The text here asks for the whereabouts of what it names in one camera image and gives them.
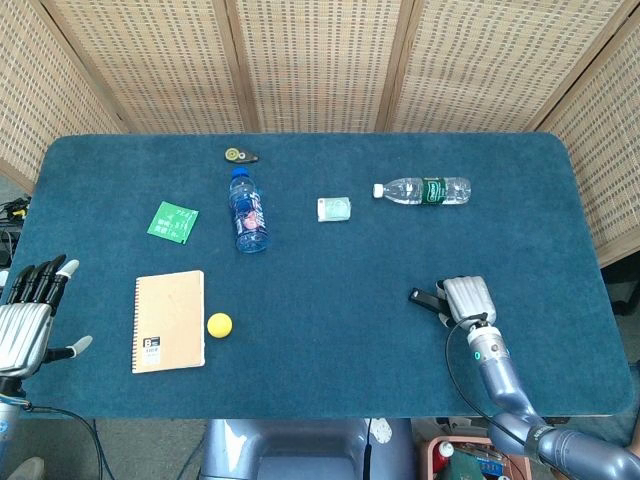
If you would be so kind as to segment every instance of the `blue bottle cap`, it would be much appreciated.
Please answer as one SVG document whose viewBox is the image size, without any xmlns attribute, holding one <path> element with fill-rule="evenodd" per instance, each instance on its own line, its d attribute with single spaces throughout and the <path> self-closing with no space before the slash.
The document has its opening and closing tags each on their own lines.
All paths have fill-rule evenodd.
<svg viewBox="0 0 640 480">
<path fill-rule="evenodd" d="M 245 177 L 249 176 L 249 170 L 246 167 L 236 167 L 231 170 L 231 178 L 241 177 L 244 175 Z"/>
</svg>

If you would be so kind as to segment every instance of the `green card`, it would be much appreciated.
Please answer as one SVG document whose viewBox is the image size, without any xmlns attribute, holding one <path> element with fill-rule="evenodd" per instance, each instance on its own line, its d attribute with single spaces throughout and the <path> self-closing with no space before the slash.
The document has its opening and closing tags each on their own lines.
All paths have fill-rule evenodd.
<svg viewBox="0 0 640 480">
<path fill-rule="evenodd" d="M 162 202 L 147 233 L 166 238 L 172 242 L 187 243 L 187 238 L 189 238 L 197 216 L 197 210 Z"/>
</svg>

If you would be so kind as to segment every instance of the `robotic arm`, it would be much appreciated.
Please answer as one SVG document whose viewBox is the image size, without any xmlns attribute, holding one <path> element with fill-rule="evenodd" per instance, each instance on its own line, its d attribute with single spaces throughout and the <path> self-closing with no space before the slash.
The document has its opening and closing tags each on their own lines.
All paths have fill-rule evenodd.
<svg viewBox="0 0 640 480">
<path fill-rule="evenodd" d="M 0 306 L 0 466 L 21 409 L 30 409 L 22 381 L 43 363 L 74 358 L 92 338 L 86 336 L 64 348 L 48 348 L 53 318 L 68 280 L 78 268 L 65 256 L 30 265 L 16 277 L 7 304 Z"/>
<path fill-rule="evenodd" d="M 489 427 L 496 448 L 541 460 L 575 479 L 640 479 L 640 459 L 631 452 L 583 433 L 547 425 L 536 413 L 500 330 L 493 326 L 496 311 L 482 277 L 438 282 L 438 296 L 414 289 L 409 300 L 438 313 L 445 325 L 468 332 L 467 342 L 489 397 L 503 410 Z"/>
</svg>

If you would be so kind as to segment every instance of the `notebook spiral binding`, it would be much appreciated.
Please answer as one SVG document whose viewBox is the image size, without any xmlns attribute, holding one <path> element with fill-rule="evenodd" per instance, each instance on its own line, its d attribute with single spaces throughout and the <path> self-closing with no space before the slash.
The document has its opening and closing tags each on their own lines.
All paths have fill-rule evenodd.
<svg viewBox="0 0 640 480">
<path fill-rule="evenodd" d="M 140 280 L 136 278 L 136 289 L 133 295 L 133 342 L 131 347 L 131 371 L 136 373 L 138 358 L 138 287 Z"/>
</svg>

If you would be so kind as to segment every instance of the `green bottle label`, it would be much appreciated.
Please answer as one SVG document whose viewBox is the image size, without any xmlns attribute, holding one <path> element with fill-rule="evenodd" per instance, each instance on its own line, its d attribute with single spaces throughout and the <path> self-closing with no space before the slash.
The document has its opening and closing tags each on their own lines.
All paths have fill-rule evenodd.
<svg viewBox="0 0 640 480">
<path fill-rule="evenodd" d="M 422 204 L 440 205 L 447 198 L 447 183 L 444 178 L 422 179 Z"/>
</svg>

